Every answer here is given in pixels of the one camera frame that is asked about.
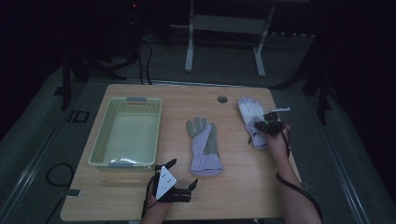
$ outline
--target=person's left hand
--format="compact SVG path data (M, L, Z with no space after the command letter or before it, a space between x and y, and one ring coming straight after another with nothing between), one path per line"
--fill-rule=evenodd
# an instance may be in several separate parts
M160 224L165 221L166 215L172 206L172 203L160 203L152 194L152 183L148 189L148 197L146 199L147 207L141 224Z

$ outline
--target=green plastic basket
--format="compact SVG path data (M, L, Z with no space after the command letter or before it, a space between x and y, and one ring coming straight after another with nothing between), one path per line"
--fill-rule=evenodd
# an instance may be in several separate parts
M153 170L161 109L159 98L111 98L89 164L107 170Z

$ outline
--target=work glove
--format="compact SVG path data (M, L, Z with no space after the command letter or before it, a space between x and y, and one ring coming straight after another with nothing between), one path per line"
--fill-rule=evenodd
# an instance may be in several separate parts
M217 175L223 170L219 159L216 125L206 118L195 117L187 121L192 139L190 172L194 175Z
M250 135L248 140L254 149L265 149L267 141L264 134L255 127L254 123L264 121L264 109L262 104L251 98L242 97L238 100L239 110L245 122L245 128Z

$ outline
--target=white tag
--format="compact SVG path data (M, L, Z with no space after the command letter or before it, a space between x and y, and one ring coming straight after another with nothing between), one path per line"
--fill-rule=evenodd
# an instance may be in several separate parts
M161 168L160 180L158 181L157 194L155 198L160 200L160 198L176 184L177 180L172 176L168 169L163 166Z

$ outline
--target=person's right hand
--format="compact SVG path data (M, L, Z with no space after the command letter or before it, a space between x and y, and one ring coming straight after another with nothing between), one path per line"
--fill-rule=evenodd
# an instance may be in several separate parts
M282 133L285 134L287 140L289 140L289 131L289 125L286 125L286 127L282 131ZM274 137L268 133L264 134L265 139L267 140L268 150L276 163L289 159L287 145L285 143L285 139L282 136L282 133L279 133Z

